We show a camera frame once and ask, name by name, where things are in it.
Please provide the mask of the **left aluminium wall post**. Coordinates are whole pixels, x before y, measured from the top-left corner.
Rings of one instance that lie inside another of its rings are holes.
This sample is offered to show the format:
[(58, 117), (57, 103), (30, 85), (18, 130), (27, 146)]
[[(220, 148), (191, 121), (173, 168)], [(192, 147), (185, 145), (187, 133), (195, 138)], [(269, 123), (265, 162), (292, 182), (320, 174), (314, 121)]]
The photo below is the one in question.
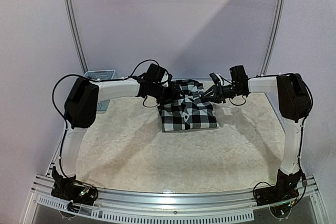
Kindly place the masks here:
[(84, 54), (84, 50), (82, 47), (79, 31), (78, 31), (73, 3), (72, 3), (72, 0), (64, 0), (64, 2), (65, 2), (65, 9), (66, 9), (67, 17), (68, 17), (70, 32), (72, 35), (72, 39), (73, 39), (73, 43), (74, 43), (77, 57), (79, 60), (79, 64), (81, 67), (81, 71), (85, 73), (86, 71), (88, 71), (88, 65), (85, 59), (85, 54)]

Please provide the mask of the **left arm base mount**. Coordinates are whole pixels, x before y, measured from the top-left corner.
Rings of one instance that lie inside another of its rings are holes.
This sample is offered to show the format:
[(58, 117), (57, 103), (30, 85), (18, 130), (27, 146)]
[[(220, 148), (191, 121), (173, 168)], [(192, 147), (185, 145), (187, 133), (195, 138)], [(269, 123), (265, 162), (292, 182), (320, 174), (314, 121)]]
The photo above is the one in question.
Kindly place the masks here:
[(80, 182), (75, 176), (65, 178), (57, 172), (56, 167), (52, 168), (51, 176), (54, 180), (51, 195), (68, 201), (68, 211), (78, 213), (81, 205), (93, 206), (99, 196), (95, 186)]

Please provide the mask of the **front aluminium rail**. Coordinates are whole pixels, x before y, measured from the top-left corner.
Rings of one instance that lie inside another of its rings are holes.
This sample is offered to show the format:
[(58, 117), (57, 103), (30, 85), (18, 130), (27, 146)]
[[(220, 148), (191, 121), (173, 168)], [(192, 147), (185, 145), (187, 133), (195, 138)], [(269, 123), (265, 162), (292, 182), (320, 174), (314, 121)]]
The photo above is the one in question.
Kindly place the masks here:
[(299, 187), (303, 198), (293, 208), (285, 203), (257, 205), (251, 189), (220, 193), (137, 193), (99, 189), (93, 206), (67, 210), (65, 200), (51, 195), (54, 182), (36, 176), (22, 223), (328, 223), (313, 177)]

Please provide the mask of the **right aluminium wall post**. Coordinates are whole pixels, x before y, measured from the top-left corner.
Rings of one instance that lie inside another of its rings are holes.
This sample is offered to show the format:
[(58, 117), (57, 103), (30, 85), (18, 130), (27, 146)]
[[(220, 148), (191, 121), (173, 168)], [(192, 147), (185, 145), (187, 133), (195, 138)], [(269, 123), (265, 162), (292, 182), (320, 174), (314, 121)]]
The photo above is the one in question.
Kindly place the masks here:
[(272, 52), (273, 52), (273, 49), (276, 43), (276, 38), (277, 38), (279, 26), (280, 26), (284, 1), (285, 0), (276, 0), (275, 12), (274, 12), (274, 17), (273, 17), (272, 26), (271, 26), (271, 33), (270, 33), (270, 37), (268, 40), (264, 61), (260, 69), (261, 75), (264, 75), (267, 73), (267, 70), (270, 64), (271, 55), (272, 55)]

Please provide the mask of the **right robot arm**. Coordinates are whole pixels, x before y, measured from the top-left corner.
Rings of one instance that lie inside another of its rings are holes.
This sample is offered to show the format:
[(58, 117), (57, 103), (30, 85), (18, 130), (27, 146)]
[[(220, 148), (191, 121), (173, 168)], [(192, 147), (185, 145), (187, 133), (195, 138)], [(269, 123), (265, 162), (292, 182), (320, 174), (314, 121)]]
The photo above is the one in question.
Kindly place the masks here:
[(237, 65), (230, 68), (230, 75), (232, 79), (227, 82), (219, 74), (210, 73), (214, 84), (202, 95), (202, 99), (225, 103), (227, 99), (247, 97), (251, 93), (274, 92), (278, 95), (278, 109), (285, 123), (285, 147), (271, 196), (276, 201), (282, 201), (300, 180), (305, 180), (300, 159), (305, 123), (313, 107), (312, 94), (298, 73), (250, 78), (244, 66)]

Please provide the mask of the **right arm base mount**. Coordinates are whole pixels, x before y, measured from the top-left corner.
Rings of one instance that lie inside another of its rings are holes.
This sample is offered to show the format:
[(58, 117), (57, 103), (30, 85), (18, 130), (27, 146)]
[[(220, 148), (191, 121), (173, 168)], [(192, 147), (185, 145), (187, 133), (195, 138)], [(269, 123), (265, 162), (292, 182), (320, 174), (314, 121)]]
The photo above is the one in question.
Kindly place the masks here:
[(301, 201), (306, 193), (308, 182), (302, 181), (303, 192), (300, 194), (297, 189), (297, 183), (278, 181), (274, 186), (267, 182), (258, 182), (252, 192), (257, 206), (272, 205), (277, 203), (286, 203), (288, 208), (293, 208)]

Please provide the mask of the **black white checked shirt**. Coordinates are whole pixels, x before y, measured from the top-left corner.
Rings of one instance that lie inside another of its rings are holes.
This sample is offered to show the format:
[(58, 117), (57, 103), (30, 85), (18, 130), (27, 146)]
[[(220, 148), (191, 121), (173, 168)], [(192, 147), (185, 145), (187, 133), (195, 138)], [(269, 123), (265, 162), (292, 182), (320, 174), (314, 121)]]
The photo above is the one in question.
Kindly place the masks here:
[(201, 100), (204, 93), (202, 83), (186, 79), (175, 80), (171, 84), (177, 88), (177, 98), (158, 106), (163, 132), (218, 128), (213, 105)]

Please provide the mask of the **aluminium wall post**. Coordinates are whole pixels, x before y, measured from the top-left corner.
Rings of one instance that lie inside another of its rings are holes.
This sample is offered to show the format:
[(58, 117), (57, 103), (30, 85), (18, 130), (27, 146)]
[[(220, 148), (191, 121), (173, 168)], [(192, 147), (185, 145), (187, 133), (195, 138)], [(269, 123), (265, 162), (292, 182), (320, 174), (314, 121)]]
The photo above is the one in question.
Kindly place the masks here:
[(264, 75), (267, 73), (267, 70), (270, 64), (271, 55), (272, 55), (272, 52), (273, 52), (273, 49), (276, 43), (276, 38), (277, 38), (279, 26), (280, 26), (284, 1), (285, 0), (276, 0), (275, 12), (274, 12), (274, 17), (273, 17), (272, 26), (271, 26), (271, 33), (270, 33), (270, 37), (268, 40), (264, 61), (260, 69), (261, 75)]
[(85, 54), (84, 54), (84, 50), (82, 47), (79, 31), (78, 31), (73, 3), (72, 3), (72, 0), (64, 0), (64, 2), (65, 2), (65, 9), (66, 9), (67, 17), (68, 17), (70, 32), (72, 35), (72, 39), (73, 39), (73, 43), (74, 43), (77, 57), (79, 60), (79, 64), (81, 67), (81, 71), (85, 73), (86, 71), (88, 71), (88, 65), (85, 59)]

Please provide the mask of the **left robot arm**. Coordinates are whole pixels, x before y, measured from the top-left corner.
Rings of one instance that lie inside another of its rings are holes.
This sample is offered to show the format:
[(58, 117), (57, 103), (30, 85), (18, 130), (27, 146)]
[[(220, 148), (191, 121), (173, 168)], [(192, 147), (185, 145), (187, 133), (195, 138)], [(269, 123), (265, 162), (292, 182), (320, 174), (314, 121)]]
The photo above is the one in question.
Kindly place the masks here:
[(89, 79), (78, 74), (60, 113), (65, 122), (64, 134), (58, 154), (58, 164), (52, 169), (52, 177), (58, 183), (57, 190), (67, 200), (78, 195), (78, 188), (70, 180), (76, 178), (76, 161), (82, 139), (97, 115), (97, 105), (103, 100), (124, 97), (147, 99), (153, 97), (157, 104), (171, 103), (181, 97), (179, 86), (172, 75), (158, 63), (152, 63), (139, 76), (110, 80)]

